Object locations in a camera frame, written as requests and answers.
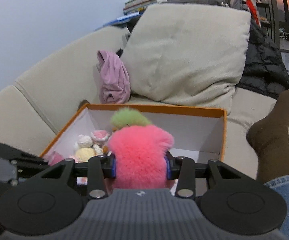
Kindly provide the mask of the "pink fluffy plush toy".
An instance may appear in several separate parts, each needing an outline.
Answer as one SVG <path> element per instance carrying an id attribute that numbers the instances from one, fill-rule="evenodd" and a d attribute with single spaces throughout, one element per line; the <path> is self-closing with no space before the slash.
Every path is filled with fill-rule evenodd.
<path id="1" fill-rule="evenodd" d="M 116 158 L 116 178 L 108 180 L 108 188 L 171 189 L 175 181 L 167 179 L 165 156 L 173 144 L 173 136 L 155 125 L 115 131 L 108 148 Z"/>

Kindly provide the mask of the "orange cardboard box white inside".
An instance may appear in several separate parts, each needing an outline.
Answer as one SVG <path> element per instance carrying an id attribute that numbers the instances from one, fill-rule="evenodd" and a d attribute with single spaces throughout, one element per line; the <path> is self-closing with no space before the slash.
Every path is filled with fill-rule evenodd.
<path id="1" fill-rule="evenodd" d="M 111 131 L 110 119 L 123 105 L 87 104 L 70 118 L 42 155 L 53 151 L 64 157 L 73 154 L 77 136 L 95 130 Z M 174 137 L 171 153 L 196 162 L 223 160 L 225 155 L 227 114 L 224 109 L 172 105 L 131 105 L 155 126 Z"/>

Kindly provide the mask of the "mauve cloth garment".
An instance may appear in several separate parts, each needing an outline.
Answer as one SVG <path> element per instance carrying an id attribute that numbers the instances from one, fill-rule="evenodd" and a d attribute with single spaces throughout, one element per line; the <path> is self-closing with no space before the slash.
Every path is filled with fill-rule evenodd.
<path id="1" fill-rule="evenodd" d="M 123 104 L 130 99 L 129 74 L 120 57 L 113 52 L 99 50 L 100 90 L 102 104 Z"/>

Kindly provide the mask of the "black puffer jacket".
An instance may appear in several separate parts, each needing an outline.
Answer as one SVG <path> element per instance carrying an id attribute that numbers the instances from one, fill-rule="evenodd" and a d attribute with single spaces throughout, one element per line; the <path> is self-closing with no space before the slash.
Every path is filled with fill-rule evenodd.
<path id="1" fill-rule="evenodd" d="M 251 20 L 245 67 L 237 88 L 277 99 L 289 90 L 289 74 L 277 45 Z"/>

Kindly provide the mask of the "beige cushion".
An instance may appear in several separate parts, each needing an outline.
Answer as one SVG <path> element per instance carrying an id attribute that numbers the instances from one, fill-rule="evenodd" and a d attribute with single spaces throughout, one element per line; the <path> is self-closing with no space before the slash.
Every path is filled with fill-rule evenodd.
<path id="1" fill-rule="evenodd" d="M 251 15 L 216 5 L 152 5 L 121 57 L 133 94 L 180 106 L 231 109 Z"/>

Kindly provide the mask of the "beige sofa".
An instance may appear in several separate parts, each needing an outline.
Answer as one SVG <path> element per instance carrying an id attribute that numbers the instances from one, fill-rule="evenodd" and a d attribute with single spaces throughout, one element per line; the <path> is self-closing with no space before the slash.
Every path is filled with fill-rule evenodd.
<path id="1" fill-rule="evenodd" d="M 127 29 L 106 27 L 50 55 L 0 91 L 0 142 L 41 155 L 74 116 L 78 103 L 99 100 L 99 49 L 125 44 Z M 272 110 L 275 101 L 237 88 L 227 118 L 223 162 L 254 177 L 257 157 L 245 139 L 249 127 Z"/>

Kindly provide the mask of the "stack of books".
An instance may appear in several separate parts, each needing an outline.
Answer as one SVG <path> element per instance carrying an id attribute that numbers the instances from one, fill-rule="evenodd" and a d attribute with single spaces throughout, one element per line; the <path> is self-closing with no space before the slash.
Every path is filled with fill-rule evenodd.
<path id="1" fill-rule="evenodd" d="M 123 8 L 123 14 L 127 15 L 137 11 L 142 11 L 149 5 L 166 1 L 167 0 L 131 0 L 125 3 Z"/>

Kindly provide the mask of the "green fluffy plush tuft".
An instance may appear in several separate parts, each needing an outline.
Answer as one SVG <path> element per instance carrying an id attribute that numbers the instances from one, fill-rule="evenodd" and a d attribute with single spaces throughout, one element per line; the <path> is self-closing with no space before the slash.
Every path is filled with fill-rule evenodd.
<path id="1" fill-rule="evenodd" d="M 111 125 L 115 129 L 122 129 L 127 126 L 148 126 L 151 121 L 147 119 L 140 111 L 125 107 L 115 111 L 111 117 Z"/>

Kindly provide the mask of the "pink embossed box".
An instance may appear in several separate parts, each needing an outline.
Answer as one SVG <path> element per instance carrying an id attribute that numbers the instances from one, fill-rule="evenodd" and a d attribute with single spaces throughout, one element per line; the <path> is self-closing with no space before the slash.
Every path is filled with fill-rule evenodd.
<path id="1" fill-rule="evenodd" d="M 62 160 L 64 160 L 65 158 L 59 154 L 57 151 L 53 151 L 51 153 L 47 153 L 46 155 L 44 155 L 43 157 L 45 159 L 45 161 L 48 162 L 49 166 L 53 166 L 59 162 L 61 162 Z"/>

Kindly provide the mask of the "small cream plush doll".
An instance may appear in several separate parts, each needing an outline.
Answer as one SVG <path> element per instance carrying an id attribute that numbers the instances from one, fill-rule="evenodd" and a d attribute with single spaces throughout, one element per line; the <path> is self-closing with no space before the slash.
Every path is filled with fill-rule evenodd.
<path id="1" fill-rule="evenodd" d="M 88 162 L 92 157 L 96 156 L 95 150 L 92 148 L 93 140 L 88 135 L 79 135 L 76 142 L 76 150 L 74 158 L 78 163 Z"/>

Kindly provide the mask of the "small pink plush turtle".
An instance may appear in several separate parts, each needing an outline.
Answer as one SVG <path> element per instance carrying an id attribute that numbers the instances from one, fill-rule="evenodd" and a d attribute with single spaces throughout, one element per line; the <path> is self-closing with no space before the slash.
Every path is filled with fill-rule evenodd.
<path id="1" fill-rule="evenodd" d="M 91 139 L 94 143 L 104 143 L 106 142 L 110 137 L 110 133 L 106 130 L 95 130 L 91 132 Z"/>

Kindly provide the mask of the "brown sock foot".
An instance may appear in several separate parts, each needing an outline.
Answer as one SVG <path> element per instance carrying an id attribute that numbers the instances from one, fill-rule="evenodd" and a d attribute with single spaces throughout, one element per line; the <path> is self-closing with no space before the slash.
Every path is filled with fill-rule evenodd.
<path id="1" fill-rule="evenodd" d="M 250 127 L 246 139 L 258 157 L 259 182 L 289 175 L 289 90 L 280 94 L 265 118 Z"/>

